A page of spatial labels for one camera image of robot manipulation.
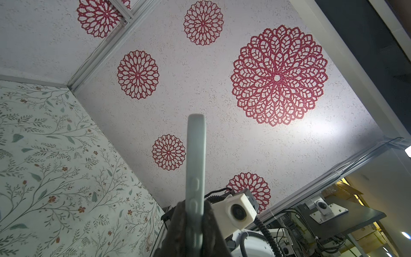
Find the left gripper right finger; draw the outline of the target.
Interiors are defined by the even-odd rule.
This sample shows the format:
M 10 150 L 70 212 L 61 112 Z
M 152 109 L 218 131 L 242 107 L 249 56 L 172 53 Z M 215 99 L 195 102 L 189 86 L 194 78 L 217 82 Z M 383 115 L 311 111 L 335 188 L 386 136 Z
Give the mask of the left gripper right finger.
M 202 217 L 202 257 L 230 257 L 230 251 L 218 227 L 211 203 L 204 202 Z

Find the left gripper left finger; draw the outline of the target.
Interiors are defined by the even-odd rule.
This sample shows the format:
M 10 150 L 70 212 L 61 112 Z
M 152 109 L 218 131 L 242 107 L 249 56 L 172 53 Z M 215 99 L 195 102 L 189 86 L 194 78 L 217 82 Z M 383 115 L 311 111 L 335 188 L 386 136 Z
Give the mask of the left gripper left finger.
M 162 246 L 154 252 L 154 257 L 186 256 L 186 210 L 185 202 L 176 205 L 171 223 Z

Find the phone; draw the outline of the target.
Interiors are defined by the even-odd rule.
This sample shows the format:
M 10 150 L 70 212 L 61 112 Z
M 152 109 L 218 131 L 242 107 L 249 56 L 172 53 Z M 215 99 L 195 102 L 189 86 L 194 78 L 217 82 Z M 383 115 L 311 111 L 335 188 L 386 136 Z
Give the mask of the phone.
M 206 165 L 206 121 L 191 114 L 187 123 L 186 149 L 186 255 L 199 257 L 203 243 L 204 181 Z

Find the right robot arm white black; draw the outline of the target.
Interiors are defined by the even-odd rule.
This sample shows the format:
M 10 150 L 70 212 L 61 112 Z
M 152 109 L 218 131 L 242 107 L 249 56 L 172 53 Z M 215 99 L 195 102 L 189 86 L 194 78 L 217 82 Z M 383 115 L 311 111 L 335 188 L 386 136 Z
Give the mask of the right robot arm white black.
M 232 257 L 277 257 L 262 232 L 237 230 L 226 239 Z

